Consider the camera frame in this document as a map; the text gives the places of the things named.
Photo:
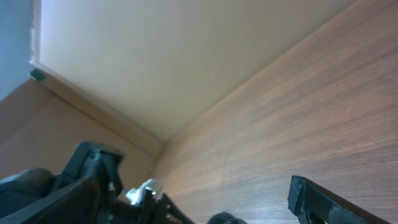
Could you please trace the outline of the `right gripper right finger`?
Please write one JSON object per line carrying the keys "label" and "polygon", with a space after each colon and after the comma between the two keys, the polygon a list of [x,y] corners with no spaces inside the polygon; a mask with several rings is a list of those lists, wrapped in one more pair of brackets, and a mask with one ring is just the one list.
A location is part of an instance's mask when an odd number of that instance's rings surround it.
{"label": "right gripper right finger", "polygon": [[304,224],[389,224],[313,181],[291,178],[288,209]]}

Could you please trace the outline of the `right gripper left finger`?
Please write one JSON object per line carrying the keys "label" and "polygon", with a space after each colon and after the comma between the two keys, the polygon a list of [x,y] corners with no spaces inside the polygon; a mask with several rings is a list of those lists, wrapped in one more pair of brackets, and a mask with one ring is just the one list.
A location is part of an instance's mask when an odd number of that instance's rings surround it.
{"label": "right gripper left finger", "polygon": [[1,223],[191,223],[164,193],[131,205],[119,176],[123,159],[86,141],[59,175],[37,168],[1,180]]}

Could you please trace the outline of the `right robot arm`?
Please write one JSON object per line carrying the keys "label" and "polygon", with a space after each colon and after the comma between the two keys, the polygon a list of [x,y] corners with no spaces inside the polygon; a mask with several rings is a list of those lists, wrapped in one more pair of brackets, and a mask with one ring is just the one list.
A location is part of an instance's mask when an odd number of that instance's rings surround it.
{"label": "right robot arm", "polygon": [[[189,223],[154,179],[125,192],[124,154],[79,143],[64,170],[25,170],[1,181],[2,223]],[[382,219],[311,180],[293,176],[288,208],[300,223],[381,223]]]}

